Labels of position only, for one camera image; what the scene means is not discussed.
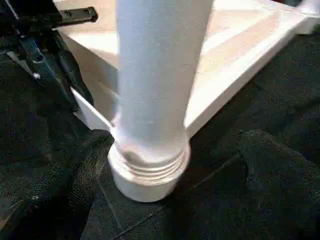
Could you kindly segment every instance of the white plastic base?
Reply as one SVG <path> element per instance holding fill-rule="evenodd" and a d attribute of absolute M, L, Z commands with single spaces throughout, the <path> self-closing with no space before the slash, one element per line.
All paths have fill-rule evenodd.
<path fill-rule="evenodd" d="M 187 168 L 189 159 L 188 144 L 174 161 L 162 167 L 134 166 L 124 158 L 115 144 L 108 155 L 117 188 L 126 197 L 142 203 L 156 202 L 168 196 Z"/>

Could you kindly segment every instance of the black tool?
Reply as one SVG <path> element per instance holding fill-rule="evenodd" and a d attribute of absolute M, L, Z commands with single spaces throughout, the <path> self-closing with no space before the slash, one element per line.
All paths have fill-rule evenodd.
<path fill-rule="evenodd" d="M 93 7 L 58 10 L 52 0 L 0 1 L 0 53 L 27 70 L 63 109 L 78 109 L 73 87 L 89 103 L 93 98 L 79 66 L 55 28 L 95 22 Z"/>

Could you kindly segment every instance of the white pipe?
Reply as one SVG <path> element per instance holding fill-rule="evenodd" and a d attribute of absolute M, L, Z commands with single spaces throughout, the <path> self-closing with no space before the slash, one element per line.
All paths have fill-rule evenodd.
<path fill-rule="evenodd" d="M 108 160 L 133 200 L 164 198 L 189 162 L 183 122 L 212 1 L 117 1 L 120 100 Z"/>

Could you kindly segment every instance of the threaded base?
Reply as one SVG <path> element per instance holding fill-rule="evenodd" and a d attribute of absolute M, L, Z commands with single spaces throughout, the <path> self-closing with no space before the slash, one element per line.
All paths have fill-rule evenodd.
<path fill-rule="evenodd" d="M 164 166 L 136 166 L 121 154 L 116 145 L 109 151 L 108 161 L 117 188 L 126 197 L 143 203 L 156 202 L 169 195 L 183 174 L 190 158 L 190 147 Z"/>

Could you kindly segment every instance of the black plastic part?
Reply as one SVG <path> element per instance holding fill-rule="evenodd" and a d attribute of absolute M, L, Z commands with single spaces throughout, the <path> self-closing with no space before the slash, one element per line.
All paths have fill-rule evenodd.
<path fill-rule="evenodd" d="M 77 102 L 69 87 L 67 76 L 61 70 L 55 56 L 49 52 L 43 52 L 37 41 L 30 37 L 20 41 L 29 66 L 34 73 L 40 75 L 41 85 L 56 99 L 63 109 L 78 110 Z"/>
<path fill-rule="evenodd" d="M 60 21 L 61 16 L 51 0 L 3 0 L 2 12 L 11 23 L 31 23 L 46 16 L 47 21 Z"/>
<path fill-rule="evenodd" d="M 61 51 L 58 54 L 58 57 L 60 64 L 68 77 L 70 85 L 91 105 L 94 105 L 94 99 L 83 82 L 79 66 L 72 53 L 69 51 Z"/>
<path fill-rule="evenodd" d="M 93 7 L 62 10 L 60 11 L 62 16 L 61 22 L 57 23 L 57 27 L 83 24 L 87 22 L 95 23 L 98 19 L 98 14 Z"/>

